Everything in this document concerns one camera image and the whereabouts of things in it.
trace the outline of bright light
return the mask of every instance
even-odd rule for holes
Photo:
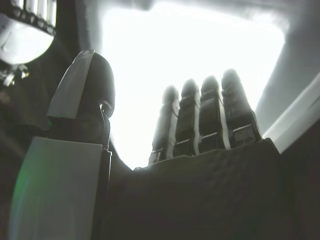
[[[221,79],[237,70],[253,109],[276,64],[284,35],[275,27],[181,5],[151,11],[113,9],[103,25],[103,56],[115,79],[111,138],[130,167],[144,167],[152,151],[162,94],[181,92],[193,78]]]

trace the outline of robotic arm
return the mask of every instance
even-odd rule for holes
[[[29,75],[24,65],[40,57],[56,34],[56,0],[0,2],[0,81],[4,86]]]

